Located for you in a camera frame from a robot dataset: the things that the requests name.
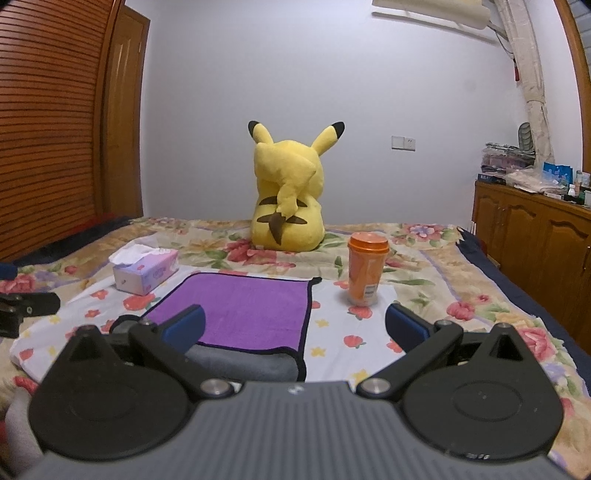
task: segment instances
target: bottle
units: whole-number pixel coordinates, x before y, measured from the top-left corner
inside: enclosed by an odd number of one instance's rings
[[[349,300],[368,306],[378,299],[379,280],[390,252],[388,239],[377,233],[355,232],[349,239]]]

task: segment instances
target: curtain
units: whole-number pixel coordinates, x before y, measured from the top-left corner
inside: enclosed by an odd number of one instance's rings
[[[554,163],[554,154],[550,144],[540,54],[530,15],[524,0],[495,0],[495,3],[513,48],[517,68],[519,68],[521,87],[527,102],[528,120],[534,139],[535,165],[541,168],[544,162]]]

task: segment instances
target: metal screw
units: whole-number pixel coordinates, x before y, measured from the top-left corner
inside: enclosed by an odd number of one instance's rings
[[[230,383],[226,382],[225,380],[220,380],[219,378],[210,378],[209,380],[205,380],[199,387],[204,393],[211,395],[212,397],[225,395],[232,388]]]
[[[447,327],[451,325],[453,322],[451,320],[438,320],[435,322],[435,331],[438,332],[443,327]]]
[[[384,380],[383,378],[368,378],[361,383],[361,388],[367,393],[371,393],[373,395],[386,393],[388,390],[390,390],[390,387],[392,387],[390,382],[388,380]]]

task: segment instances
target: pikachu plush toy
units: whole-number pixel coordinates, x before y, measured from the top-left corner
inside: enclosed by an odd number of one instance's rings
[[[345,124],[338,122],[327,127],[311,147],[293,140],[274,143],[259,122],[250,122],[248,130],[256,143],[258,190],[252,243],[271,250],[314,250],[324,238],[318,203],[324,188],[320,156],[337,142]]]

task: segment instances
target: floral bedspread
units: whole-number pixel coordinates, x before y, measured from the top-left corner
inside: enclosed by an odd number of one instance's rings
[[[591,472],[591,398],[561,340],[544,323],[510,303],[502,291],[456,247],[460,234],[454,226],[375,223],[327,227],[322,244],[312,252],[292,254],[253,249],[249,222],[197,220],[136,220],[65,259],[49,265],[20,269],[15,281],[0,281],[0,292],[49,291],[62,302],[112,274],[107,258],[139,236],[156,233],[161,247],[179,250],[180,262],[195,267],[248,271],[267,275],[309,278],[321,276],[346,288],[348,250],[354,231],[377,231],[391,240],[382,282],[393,285],[400,302],[429,322],[450,319],[464,329],[488,331],[496,322],[515,326],[556,387],[564,407],[564,423],[551,458],[576,478]],[[22,327],[36,319],[27,319]],[[11,340],[0,343],[0,374],[5,408],[14,389],[13,377],[23,375],[8,359]],[[373,372],[356,378],[362,381]]]

